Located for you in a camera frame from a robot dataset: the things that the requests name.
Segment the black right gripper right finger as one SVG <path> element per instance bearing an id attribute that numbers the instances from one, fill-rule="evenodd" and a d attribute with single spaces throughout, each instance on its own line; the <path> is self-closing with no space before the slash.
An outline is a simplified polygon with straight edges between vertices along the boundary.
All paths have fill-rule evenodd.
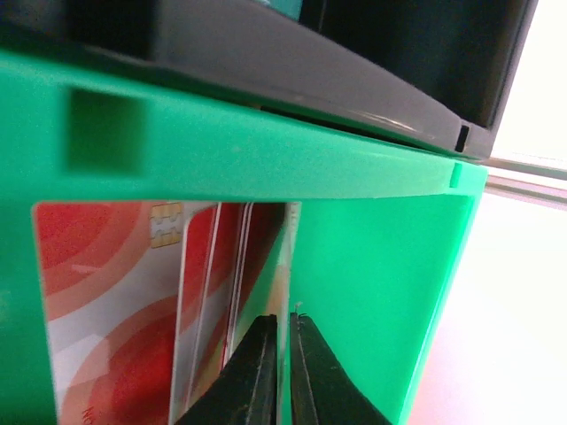
<path id="1" fill-rule="evenodd" d="M 292 313 L 291 420 L 294 424 L 388 424 L 342 368 L 315 322 Z"/>

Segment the green bin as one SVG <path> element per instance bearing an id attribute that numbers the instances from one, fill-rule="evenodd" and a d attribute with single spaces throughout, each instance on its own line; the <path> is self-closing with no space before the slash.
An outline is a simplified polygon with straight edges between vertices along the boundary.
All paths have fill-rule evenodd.
<path id="1" fill-rule="evenodd" d="M 291 307 L 407 421 L 482 166 L 27 53 L 1 53 L 1 421 L 52 424 L 41 201 L 302 204 Z"/>

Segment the teal card stack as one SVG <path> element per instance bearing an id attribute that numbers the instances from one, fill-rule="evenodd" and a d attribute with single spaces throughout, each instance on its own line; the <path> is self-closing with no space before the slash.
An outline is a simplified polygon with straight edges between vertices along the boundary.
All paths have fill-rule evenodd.
<path id="1" fill-rule="evenodd" d="M 296 21 L 299 20 L 303 3 L 302 0 L 260 0 L 260 2 L 270 9 Z"/>

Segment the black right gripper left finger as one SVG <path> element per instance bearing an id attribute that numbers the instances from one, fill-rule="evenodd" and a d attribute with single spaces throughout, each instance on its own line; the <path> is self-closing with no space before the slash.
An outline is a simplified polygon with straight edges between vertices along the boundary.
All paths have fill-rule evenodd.
<path id="1" fill-rule="evenodd" d="M 187 425 L 275 424 L 277 318 L 257 317 L 206 393 L 177 421 Z"/>

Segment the black bin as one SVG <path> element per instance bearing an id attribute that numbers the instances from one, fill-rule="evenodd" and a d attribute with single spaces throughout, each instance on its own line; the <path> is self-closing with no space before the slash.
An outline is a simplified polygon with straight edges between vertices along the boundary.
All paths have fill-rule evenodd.
<path id="1" fill-rule="evenodd" d="M 533 1 L 4 1 L 1 43 L 461 158 L 490 157 Z"/>

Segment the white red card stack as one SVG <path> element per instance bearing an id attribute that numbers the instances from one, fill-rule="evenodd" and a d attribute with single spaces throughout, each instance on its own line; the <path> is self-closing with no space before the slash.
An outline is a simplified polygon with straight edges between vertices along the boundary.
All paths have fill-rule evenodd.
<path id="1" fill-rule="evenodd" d="M 60 424 L 171 424 L 282 295 L 279 203 L 34 209 Z"/>

